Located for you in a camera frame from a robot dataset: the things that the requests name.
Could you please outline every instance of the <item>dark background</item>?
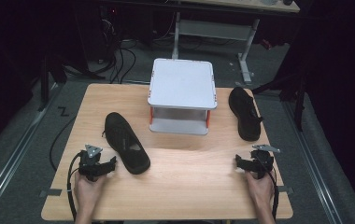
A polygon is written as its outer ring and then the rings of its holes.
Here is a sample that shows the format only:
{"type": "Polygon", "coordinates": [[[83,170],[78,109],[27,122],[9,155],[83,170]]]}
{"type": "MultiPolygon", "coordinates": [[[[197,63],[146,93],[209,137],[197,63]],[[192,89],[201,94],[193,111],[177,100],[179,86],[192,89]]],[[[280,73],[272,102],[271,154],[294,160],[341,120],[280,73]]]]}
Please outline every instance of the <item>dark background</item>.
{"type": "MultiPolygon", "coordinates": [[[[264,19],[254,42],[291,44],[276,80],[295,78],[274,88],[289,89],[288,98],[294,99],[300,84],[305,84],[334,155],[355,189],[355,1],[297,3],[301,15],[321,20],[264,19]]],[[[98,7],[81,4],[0,0],[0,132],[31,99],[46,55],[58,53],[84,68],[88,60],[103,57],[98,28],[80,30],[83,22],[98,18],[98,7]]],[[[118,12],[123,32],[148,45],[155,37],[152,31],[165,32],[171,17],[171,12],[141,9],[119,8],[118,12]]]]}

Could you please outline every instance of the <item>wooden table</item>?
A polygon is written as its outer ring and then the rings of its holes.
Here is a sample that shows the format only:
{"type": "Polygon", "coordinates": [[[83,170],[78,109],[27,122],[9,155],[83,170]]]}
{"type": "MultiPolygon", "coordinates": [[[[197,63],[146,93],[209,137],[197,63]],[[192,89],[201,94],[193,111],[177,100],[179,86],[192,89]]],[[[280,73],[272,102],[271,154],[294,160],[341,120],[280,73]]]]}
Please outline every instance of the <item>wooden table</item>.
{"type": "Polygon", "coordinates": [[[180,0],[182,2],[210,4],[224,7],[244,7],[250,9],[270,10],[279,12],[294,12],[298,13],[300,8],[293,1],[290,6],[283,4],[282,0],[278,0],[273,5],[267,5],[262,0],[180,0]]]}
{"type": "MultiPolygon", "coordinates": [[[[209,133],[202,135],[153,133],[149,130],[149,86],[92,84],[88,87],[64,154],[52,182],[60,196],[48,196],[41,216],[72,220],[67,200],[68,167],[85,144],[102,147],[101,163],[117,156],[116,170],[107,176],[94,218],[98,220],[172,220],[255,218],[243,171],[235,154],[250,160],[252,145],[269,144],[262,124],[256,142],[242,140],[237,119],[228,106],[232,89],[217,88],[218,107],[212,111],[209,133]],[[105,118],[122,114],[149,154],[150,168],[131,175],[119,155],[102,137],[105,118]]],[[[277,183],[283,185],[277,165],[277,183]]],[[[285,192],[279,196],[277,218],[290,218],[285,192]]]]}

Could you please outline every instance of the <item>cable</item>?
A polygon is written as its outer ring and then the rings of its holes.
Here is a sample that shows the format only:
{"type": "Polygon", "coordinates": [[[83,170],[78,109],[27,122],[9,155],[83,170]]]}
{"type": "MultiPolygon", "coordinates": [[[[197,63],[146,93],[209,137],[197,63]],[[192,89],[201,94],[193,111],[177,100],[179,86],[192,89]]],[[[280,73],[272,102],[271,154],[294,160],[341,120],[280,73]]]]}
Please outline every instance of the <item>cable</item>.
{"type": "Polygon", "coordinates": [[[52,150],[53,150],[53,148],[54,148],[54,146],[55,146],[55,143],[56,143],[56,141],[58,140],[58,138],[61,136],[61,134],[64,132],[64,130],[67,128],[67,126],[73,121],[73,120],[75,120],[76,119],[76,117],[77,117],[77,115],[75,115],[71,120],[69,120],[69,122],[67,122],[65,125],[64,125],[64,127],[59,131],[59,133],[56,135],[56,137],[54,138],[54,140],[53,140],[53,142],[52,142],[52,144],[51,144],[51,147],[50,147],[50,153],[49,153],[49,160],[50,160],[50,164],[51,164],[51,166],[52,166],[52,169],[56,172],[56,166],[55,166],[55,164],[53,163],[53,161],[52,161],[52,150]]]}
{"type": "Polygon", "coordinates": [[[114,67],[113,67],[113,70],[112,70],[111,73],[110,73],[110,81],[109,81],[110,84],[112,84],[112,82],[114,81],[114,78],[112,79],[112,77],[113,77],[114,71],[116,71],[116,67],[117,67],[117,66],[114,66],[114,67]]]}
{"type": "Polygon", "coordinates": [[[95,71],[90,71],[89,69],[86,68],[79,68],[78,66],[72,65],[71,62],[68,60],[64,59],[62,60],[64,65],[69,65],[72,66],[76,71],[72,71],[71,69],[67,68],[64,66],[64,71],[68,74],[74,75],[74,76],[88,76],[91,78],[96,78],[96,79],[105,79],[104,77],[99,77],[97,76],[98,74],[104,73],[105,71],[109,70],[116,64],[116,57],[114,55],[114,51],[120,47],[120,38],[122,34],[122,30],[118,29],[116,32],[116,23],[118,26],[120,25],[117,22],[117,17],[114,18],[113,22],[110,21],[110,18],[107,15],[103,15],[101,13],[101,23],[104,24],[105,26],[102,26],[102,32],[103,36],[105,38],[105,44],[106,44],[106,55],[105,58],[109,60],[108,64],[95,71]]]}
{"type": "Polygon", "coordinates": [[[256,156],[255,158],[260,162],[260,164],[262,165],[264,170],[268,173],[268,175],[270,176],[271,180],[273,181],[273,184],[274,184],[274,202],[273,202],[272,214],[273,214],[274,220],[276,220],[277,219],[277,206],[278,206],[278,202],[279,202],[279,189],[277,188],[277,171],[276,171],[276,169],[273,166],[274,174],[276,176],[276,178],[274,179],[273,176],[271,175],[271,172],[267,171],[267,168],[265,168],[265,165],[259,159],[259,157],[256,156]]]}
{"type": "Polygon", "coordinates": [[[75,158],[73,158],[72,162],[70,162],[70,166],[69,166],[69,172],[67,174],[67,198],[69,200],[69,205],[70,205],[70,210],[72,211],[72,215],[73,215],[73,219],[76,220],[76,207],[75,207],[75,201],[73,200],[73,193],[72,193],[72,184],[70,183],[70,179],[72,177],[72,174],[77,170],[73,171],[72,172],[72,167],[73,167],[73,164],[75,163],[76,159],[78,157],[81,157],[81,152],[79,152],[75,158]]]}
{"type": "Polygon", "coordinates": [[[120,52],[120,56],[121,56],[121,67],[120,69],[117,70],[117,73],[116,73],[116,76],[114,76],[111,80],[110,80],[110,84],[113,84],[114,80],[117,79],[117,83],[119,83],[119,73],[122,69],[122,67],[124,66],[124,58],[122,56],[122,50],[119,49],[119,52],[120,52]]]}
{"type": "Polygon", "coordinates": [[[132,51],[128,50],[128,49],[123,49],[123,50],[126,50],[126,51],[130,52],[130,53],[134,56],[134,62],[131,64],[131,66],[128,68],[128,70],[124,73],[124,75],[122,75],[121,80],[120,80],[120,84],[122,84],[122,79],[127,75],[127,73],[128,73],[129,71],[131,71],[131,69],[134,67],[134,65],[135,65],[135,63],[136,63],[136,56],[135,56],[135,54],[134,54],[132,51]]]}
{"type": "Polygon", "coordinates": [[[171,29],[172,29],[172,25],[174,24],[175,15],[176,15],[176,12],[174,12],[174,13],[172,14],[172,20],[171,20],[171,23],[169,23],[169,28],[168,28],[168,30],[165,32],[165,34],[164,34],[164,35],[162,35],[160,38],[154,39],[153,41],[163,40],[163,38],[164,38],[164,37],[166,37],[167,35],[169,35],[169,32],[170,32],[170,31],[171,31],[171,29]]]}

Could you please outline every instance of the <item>hand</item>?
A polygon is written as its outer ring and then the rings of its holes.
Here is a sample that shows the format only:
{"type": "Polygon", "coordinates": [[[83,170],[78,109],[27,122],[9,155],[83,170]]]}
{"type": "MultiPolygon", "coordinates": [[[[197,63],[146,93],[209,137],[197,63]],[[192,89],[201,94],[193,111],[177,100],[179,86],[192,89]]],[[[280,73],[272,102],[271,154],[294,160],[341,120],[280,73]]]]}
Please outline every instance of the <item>hand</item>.
{"type": "Polygon", "coordinates": [[[75,194],[78,201],[76,224],[92,222],[93,210],[101,196],[106,179],[107,176],[102,175],[96,182],[92,182],[79,172],[75,173],[75,194]]]}
{"type": "Polygon", "coordinates": [[[274,183],[269,175],[261,179],[255,179],[250,171],[245,171],[245,177],[248,181],[250,198],[252,199],[257,218],[261,224],[275,223],[271,211],[270,201],[274,195],[274,183]]]}

